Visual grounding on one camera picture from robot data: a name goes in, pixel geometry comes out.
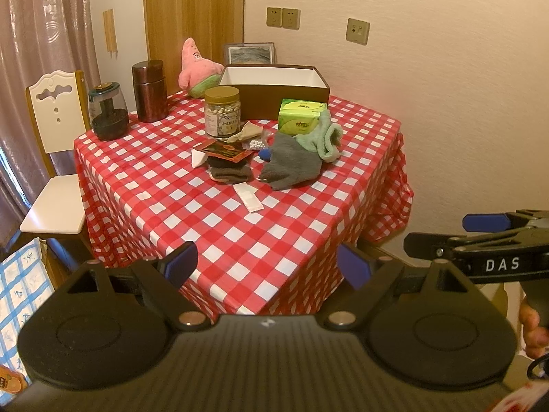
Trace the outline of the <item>person's right hand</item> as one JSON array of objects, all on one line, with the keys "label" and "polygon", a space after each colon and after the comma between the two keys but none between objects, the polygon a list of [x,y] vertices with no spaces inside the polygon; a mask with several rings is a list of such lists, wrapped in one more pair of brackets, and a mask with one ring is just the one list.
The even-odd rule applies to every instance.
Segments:
[{"label": "person's right hand", "polygon": [[540,326],[540,316],[526,298],[521,302],[518,320],[522,324],[527,356],[533,359],[544,356],[549,345],[549,331]]}]

